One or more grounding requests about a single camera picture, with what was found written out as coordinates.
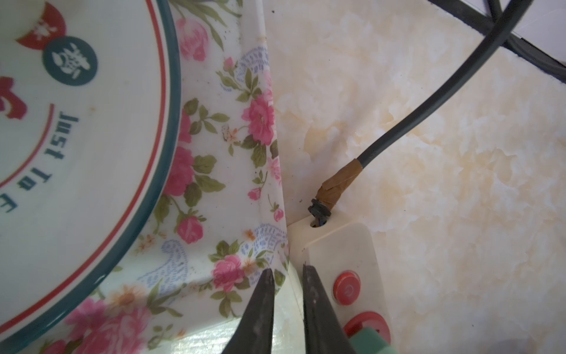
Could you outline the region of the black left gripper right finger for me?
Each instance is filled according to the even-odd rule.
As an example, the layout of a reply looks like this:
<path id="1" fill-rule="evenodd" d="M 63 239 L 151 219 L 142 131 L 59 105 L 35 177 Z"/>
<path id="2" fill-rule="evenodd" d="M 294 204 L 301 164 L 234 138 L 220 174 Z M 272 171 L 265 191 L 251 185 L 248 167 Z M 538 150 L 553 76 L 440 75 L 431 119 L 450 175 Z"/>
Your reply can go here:
<path id="1" fill-rule="evenodd" d="M 302 288 L 306 353 L 355 353 L 312 265 L 303 265 Z"/>

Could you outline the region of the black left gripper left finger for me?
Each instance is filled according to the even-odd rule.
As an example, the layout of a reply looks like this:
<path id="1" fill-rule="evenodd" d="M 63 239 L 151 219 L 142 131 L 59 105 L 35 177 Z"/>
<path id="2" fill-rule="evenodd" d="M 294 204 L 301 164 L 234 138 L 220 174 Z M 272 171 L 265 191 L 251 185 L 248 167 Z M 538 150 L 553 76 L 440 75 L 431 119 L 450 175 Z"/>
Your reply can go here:
<path id="1" fill-rule="evenodd" d="M 270 268 L 264 270 L 240 323 L 222 354 L 270 354 L 274 328 L 275 281 Z"/>

